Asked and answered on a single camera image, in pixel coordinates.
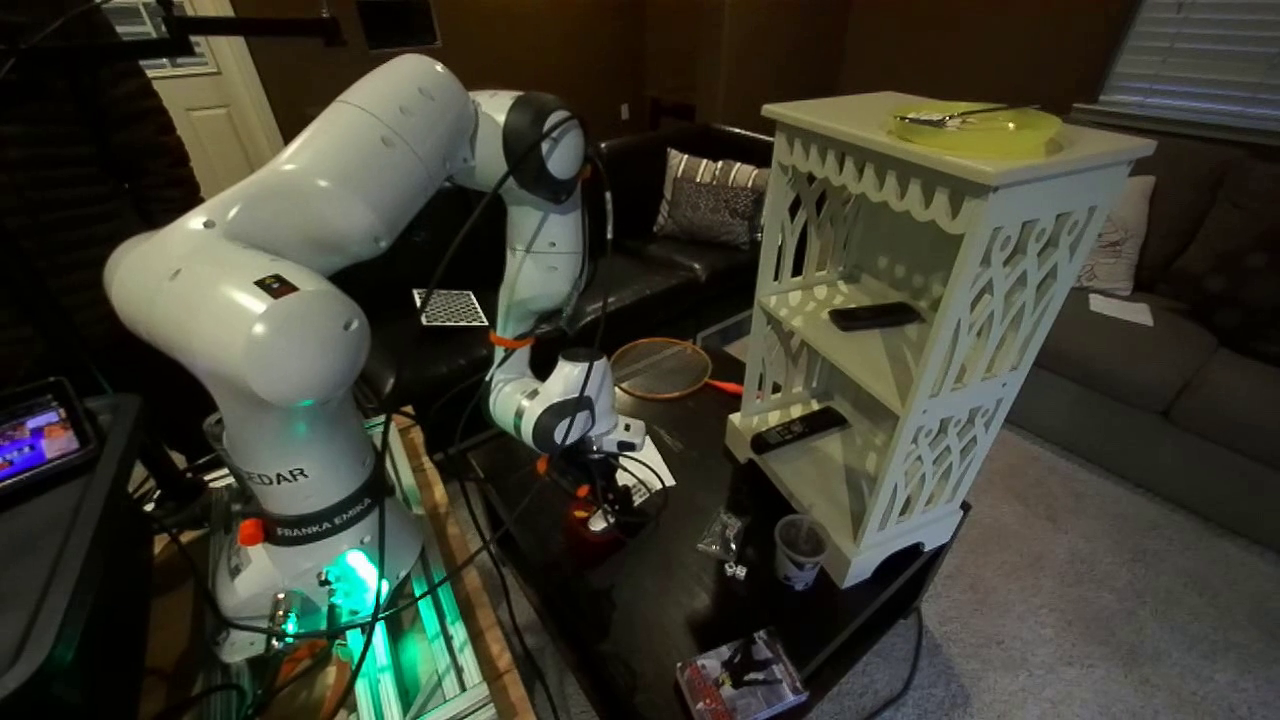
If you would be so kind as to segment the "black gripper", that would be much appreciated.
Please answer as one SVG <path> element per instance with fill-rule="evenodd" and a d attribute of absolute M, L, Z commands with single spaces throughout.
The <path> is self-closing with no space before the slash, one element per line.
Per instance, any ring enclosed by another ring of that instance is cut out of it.
<path fill-rule="evenodd" d="M 635 513 L 675 488 L 675 473 L 635 415 L 621 415 L 610 434 L 587 442 L 574 469 L 609 513 Z"/>

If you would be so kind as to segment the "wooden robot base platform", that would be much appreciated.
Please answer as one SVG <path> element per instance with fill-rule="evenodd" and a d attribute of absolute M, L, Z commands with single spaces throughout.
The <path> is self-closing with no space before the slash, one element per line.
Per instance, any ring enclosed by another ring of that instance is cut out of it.
<path fill-rule="evenodd" d="M 239 488 L 216 499 L 216 661 L 248 720 L 530 720 L 517 648 L 409 415 L 366 419 L 382 504 L 318 543 L 274 543 Z"/>

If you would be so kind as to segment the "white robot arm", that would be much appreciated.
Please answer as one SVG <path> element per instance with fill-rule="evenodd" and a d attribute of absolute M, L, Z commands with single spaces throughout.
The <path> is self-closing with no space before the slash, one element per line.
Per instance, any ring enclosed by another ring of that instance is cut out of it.
<path fill-rule="evenodd" d="M 405 239 L 437 193 L 504 205 L 487 419 L 594 469 L 646 446 L 600 351 L 530 366 L 536 330 L 583 287 L 583 162 L 565 99 L 471 87 L 405 54 L 250 176 L 112 248 L 112 314 L 213 395 L 213 446 L 250 504 L 213 578 L 222 661 L 366 625 L 418 561 L 357 403 L 370 322 L 345 276 Z"/>

